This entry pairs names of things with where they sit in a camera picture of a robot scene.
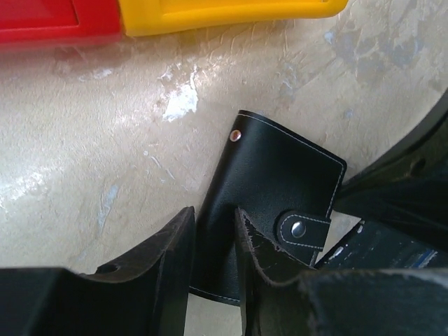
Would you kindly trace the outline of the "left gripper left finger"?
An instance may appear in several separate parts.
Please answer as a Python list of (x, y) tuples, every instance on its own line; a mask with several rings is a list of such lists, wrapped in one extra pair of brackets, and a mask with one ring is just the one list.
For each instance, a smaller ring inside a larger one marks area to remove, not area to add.
[(1, 271), (2, 335), (182, 335), (195, 245), (195, 211), (94, 274), (61, 267)]

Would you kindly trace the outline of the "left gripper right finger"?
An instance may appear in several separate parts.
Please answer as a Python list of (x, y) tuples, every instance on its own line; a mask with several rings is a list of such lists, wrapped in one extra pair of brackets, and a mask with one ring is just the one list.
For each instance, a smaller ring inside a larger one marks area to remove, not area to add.
[(447, 270), (313, 270), (235, 212), (244, 335), (446, 335)]

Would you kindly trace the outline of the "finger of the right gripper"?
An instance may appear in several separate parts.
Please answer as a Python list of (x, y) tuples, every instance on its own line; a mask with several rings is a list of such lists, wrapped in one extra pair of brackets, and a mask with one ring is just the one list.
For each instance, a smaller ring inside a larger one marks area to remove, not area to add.
[(447, 266), (447, 109), (434, 108), (342, 189), (336, 211), (359, 222), (321, 269)]

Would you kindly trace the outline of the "black leather card holder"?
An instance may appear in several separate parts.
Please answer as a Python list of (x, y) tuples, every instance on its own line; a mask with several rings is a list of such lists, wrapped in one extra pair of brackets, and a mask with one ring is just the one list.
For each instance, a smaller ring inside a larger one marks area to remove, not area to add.
[(190, 290), (239, 304), (235, 211), (313, 266), (322, 252), (346, 162), (269, 118), (241, 110), (197, 217)]

